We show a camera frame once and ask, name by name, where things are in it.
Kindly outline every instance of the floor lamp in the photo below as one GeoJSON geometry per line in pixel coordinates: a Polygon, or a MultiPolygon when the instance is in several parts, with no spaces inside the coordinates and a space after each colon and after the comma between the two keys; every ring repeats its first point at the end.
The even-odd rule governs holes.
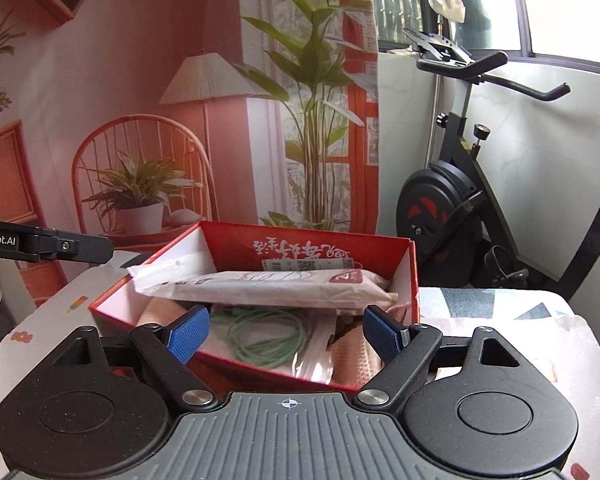
{"type": "MultiPolygon", "coordinates": [[[[223,97],[255,96],[262,93],[243,78],[238,71],[225,61],[222,56],[204,51],[198,56],[185,59],[173,76],[160,99],[161,105],[202,101],[202,110],[205,123],[205,149],[209,161],[209,170],[213,177],[213,164],[211,161],[209,114],[206,102],[209,99],[223,97]]],[[[214,205],[218,208],[218,200],[213,197],[214,205]]]]}

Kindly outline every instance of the white flower pot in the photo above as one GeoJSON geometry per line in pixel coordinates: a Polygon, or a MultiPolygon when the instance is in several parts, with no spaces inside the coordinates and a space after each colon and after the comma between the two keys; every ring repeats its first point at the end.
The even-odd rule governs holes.
{"type": "Polygon", "coordinates": [[[150,235],[162,231],[164,205],[157,203],[135,209],[118,209],[118,221],[127,235],[150,235]]]}

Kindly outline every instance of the chair backrest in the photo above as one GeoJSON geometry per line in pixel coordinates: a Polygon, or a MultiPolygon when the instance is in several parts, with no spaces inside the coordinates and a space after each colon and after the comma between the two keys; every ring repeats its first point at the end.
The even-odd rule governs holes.
{"type": "Polygon", "coordinates": [[[94,208],[83,203],[105,186],[102,176],[94,170],[113,168],[122,164],[118,152],[133,160],[174,159],[174,166],[203,187],[185,188],[184,197],[171,198],[170,208],[186,208],[208,219],[216,219],[215,185],[208,158],[202,143],[180,123],[168,118],[136,114],[120,117],[103,124],[82,142],[72,164],[72,186],[80,230],[85,234],[115,234],[119,229],[115,212],[102,213],[104,206],[94,208]]]}

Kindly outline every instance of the lampshade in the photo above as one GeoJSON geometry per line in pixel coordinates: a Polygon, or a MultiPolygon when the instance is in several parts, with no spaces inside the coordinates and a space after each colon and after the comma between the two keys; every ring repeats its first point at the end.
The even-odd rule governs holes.
{"type": "Polygon", "coordinates": [[[160,99],[161,105],[218,97],[256,96],[263,91],[216,52],[187,57],[160,99]]]}

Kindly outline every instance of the green cable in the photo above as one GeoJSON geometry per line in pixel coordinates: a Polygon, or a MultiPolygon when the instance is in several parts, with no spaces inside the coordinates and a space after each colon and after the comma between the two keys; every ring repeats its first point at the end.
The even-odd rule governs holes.
{"type": "Polygon", "coordinates": [[[225,342],[234,357],[243,363],[271,370],[291,361],[306,345],[306,321],[298,314],[280,308],[232,308],[229,314],[212,313],[213,321],[229,324],[225,342]],[[263,320],[293,328],[288,336],[245,344],[250,325],[263,320]]]}

